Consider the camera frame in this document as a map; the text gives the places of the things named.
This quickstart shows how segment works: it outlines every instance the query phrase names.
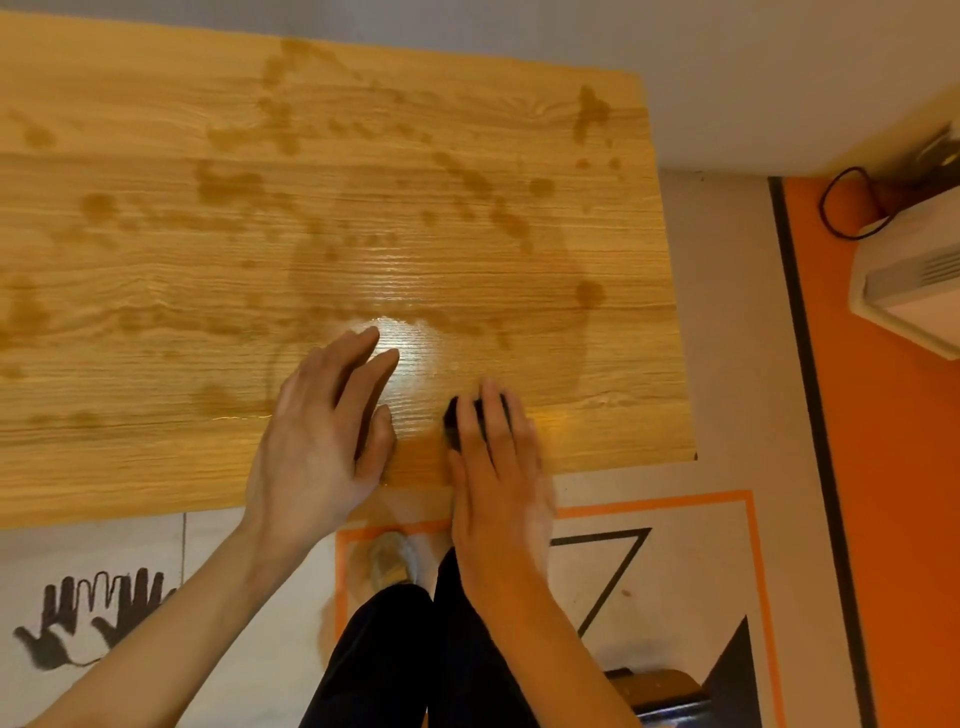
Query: black triangle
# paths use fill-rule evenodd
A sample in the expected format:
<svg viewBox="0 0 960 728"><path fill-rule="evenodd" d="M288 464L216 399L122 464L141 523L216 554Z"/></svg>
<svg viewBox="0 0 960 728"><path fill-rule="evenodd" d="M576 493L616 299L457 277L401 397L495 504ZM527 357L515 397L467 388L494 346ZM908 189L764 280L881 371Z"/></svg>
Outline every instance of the black triangle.
<svg viewBox="0 0 960 728"><path fill-rule="evenodd" d="M762 728L750 625L744 617L704 682L721 728Z"/></svg>

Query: gray sneaker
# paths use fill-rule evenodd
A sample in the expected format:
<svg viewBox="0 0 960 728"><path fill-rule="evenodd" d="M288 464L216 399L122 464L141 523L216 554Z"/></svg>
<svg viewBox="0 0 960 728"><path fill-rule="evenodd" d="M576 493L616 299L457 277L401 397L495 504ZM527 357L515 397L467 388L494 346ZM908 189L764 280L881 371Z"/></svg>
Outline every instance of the gray sneaker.
<svg viewBox="0 0 960 728"><path fill-rule="evenodd" d="M370 581L375 592L394 584L417 583L417 554L399 531L380 534L370 545Z"/></svg>

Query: left hand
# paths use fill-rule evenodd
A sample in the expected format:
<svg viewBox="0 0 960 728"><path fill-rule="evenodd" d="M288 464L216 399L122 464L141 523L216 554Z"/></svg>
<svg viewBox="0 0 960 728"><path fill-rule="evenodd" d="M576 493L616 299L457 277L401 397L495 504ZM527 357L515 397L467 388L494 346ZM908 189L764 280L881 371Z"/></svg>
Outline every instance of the left hand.
<svg viewBox="0 0 960 728"><path fill-rule="evenodd" d="M390 409L374 408L399 361L396 349L368 361L379 338L376 327L348 331L280 387L239 526L261 557L295 568L379 484L396 436Z"/></svg>

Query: wooden table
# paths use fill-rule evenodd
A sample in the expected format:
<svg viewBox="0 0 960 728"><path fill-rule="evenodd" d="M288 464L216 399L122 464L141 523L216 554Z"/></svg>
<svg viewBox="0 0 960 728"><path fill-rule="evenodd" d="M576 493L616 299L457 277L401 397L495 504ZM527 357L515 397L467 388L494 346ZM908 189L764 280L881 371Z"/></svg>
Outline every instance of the wooden table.
<svg viewBox="0 0 960 728"><path fill-rule="evenodd" d="M0 526L236 505L279 383L377 322L389 485L484 373L557 472L689 460L630 74L0 12Z"/></svg>

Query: black pants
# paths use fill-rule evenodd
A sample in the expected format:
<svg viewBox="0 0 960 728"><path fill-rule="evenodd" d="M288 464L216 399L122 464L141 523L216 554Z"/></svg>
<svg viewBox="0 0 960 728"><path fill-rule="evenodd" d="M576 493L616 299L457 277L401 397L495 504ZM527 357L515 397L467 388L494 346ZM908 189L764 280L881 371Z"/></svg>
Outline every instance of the black pants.
<svg viewBox="0 0 960 728"><path fill-rule="evenodd" d="M535 728L527 705L460 583L453 549L435 600L395 584L350 619L300 728Z"/></svg>

